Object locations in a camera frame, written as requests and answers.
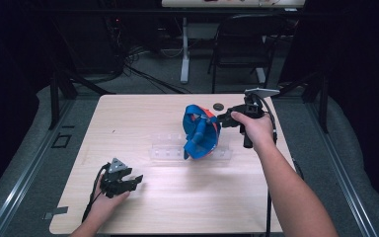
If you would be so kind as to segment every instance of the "chair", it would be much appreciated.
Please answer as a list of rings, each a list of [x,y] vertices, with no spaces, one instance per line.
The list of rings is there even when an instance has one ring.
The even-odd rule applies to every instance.
[[[275,15],[236,15],[218,26],[208,66],[213,67],[211,93],[215,93],[216,68],[267,68],[264,88],[272,65],[276,42],[285,30],[286,20]],[[266,37],[272,37],[265,43]]]

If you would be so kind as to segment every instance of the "blue fabric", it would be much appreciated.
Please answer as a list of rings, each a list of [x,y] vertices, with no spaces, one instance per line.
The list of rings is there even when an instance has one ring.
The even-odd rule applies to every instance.
[[[184,158],[199,159],[208,155],[217,146],[220,123],[209,110],[197,105],[189,105],[183,119],[187,143]]]

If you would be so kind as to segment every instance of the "table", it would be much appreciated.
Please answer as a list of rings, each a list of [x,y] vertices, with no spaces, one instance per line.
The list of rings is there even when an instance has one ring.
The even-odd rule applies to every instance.
[[[169,8],[258,8],[258,9],[287,9],[303,8],[305,0],[162,0],[162,7]],[[187,84],[190,71],[190,54],[188,46],[189,25],[187,18],[183,20],[183,65],[181,69],[181,83]],[[257,68],[260,81],[265,80],[262,69]]]
[[[101,97],[58,204],[68,210],[53,216],[51,233],[68,234],[80,225],[97,173],[114,157],[133,168],[129,178],[144,178],[101,233],[265,232],[265,177],[256,152],[243,147],[239,127],[222,128],[220,142],[227,139],[229,159],[157,159],[150,155],[153,135],[184,133],[187,105],[221,115],[227,108],[243,104],[243,98],[243,94]],[[273,110],[270,98],[266,100]],[[225,110],[216,112],[212,108],[215,103]],[[294,167],[277,115],[275,118],[277,147]],[[185,144],[185,139],[178,141]],[[271,231],[281,231],[273,209]]]

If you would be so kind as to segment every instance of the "person's right arm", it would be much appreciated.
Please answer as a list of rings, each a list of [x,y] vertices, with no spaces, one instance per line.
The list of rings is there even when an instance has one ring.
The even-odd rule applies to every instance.
[[[286,236],[338,236],[327,211],[309,186],[295,173],[272,139],[269,115],[252,119],[233,112],[245,126],[263,165],[266,183]]]

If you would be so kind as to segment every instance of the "gray carpet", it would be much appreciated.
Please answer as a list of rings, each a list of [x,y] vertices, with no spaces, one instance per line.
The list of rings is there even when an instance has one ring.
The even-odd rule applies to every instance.
[[[278,45],[270,87],[276,87],[279,70],[288,48],[287,42]],[[208,47],[203,46],[202,41],[191,48],[189,82],[186,85],[180,83],[181,56],[167,57],[163,54],[141,53],[132,66],[158,79],[186,88],[192,93],[208,94],[211,76],[207,75],[206,71],[210,52]],[[217,90],[223,93],[242,92],[246,88],[253,88],[253,85],[247,83],[257,80],[255,74],[249,74],[249,70],[229,72],[223,69],[218,71],[218,77],[220,79]],[[91,81],[99,79],[98,76],[87,78]],[[129,75],[127,70],[120,77],[98,85],[118,94],[164,93],[146,79]],[[42,217],[57,207],[98,102],[95,92],[80,84],[75,86],[80,96],[75,101],[60,98],[64,111],[59,126],[53,132],[47,130],[50,125],[49,89],[45,88],[38,93],[40,108],[35,122],[0,181],[0,210],[26,167],[37,157],[39,150],[42,151],[42,154],[39,153],[42,163],[38,164],[38,171],[33,174],[34,179],[26,187],[28,191],[22,197],[19,206],[16,206],[16,211],[8,217],[7,224],[3,225],[0,232],[2,236],[52,236],[48,231],[50,220]],[[301,167],[305,181],[327,208],[340,236],[363,236],[335,175],[319,128],[313,123],[313,119],[316,118],[308,110],[310,105],[302,103],[300,93],[301,89],[298,89],[283,98],[273,100],[290,152]],[[363,171],[362,155],[356,137],[341,109],[332,100],[329,103],[328,127],[337,152],[379,236],[379,196],[372,190]],[[57,134],[70,137],[65,148],[51,148]],[[40,149],[47,139],[48,144]]]

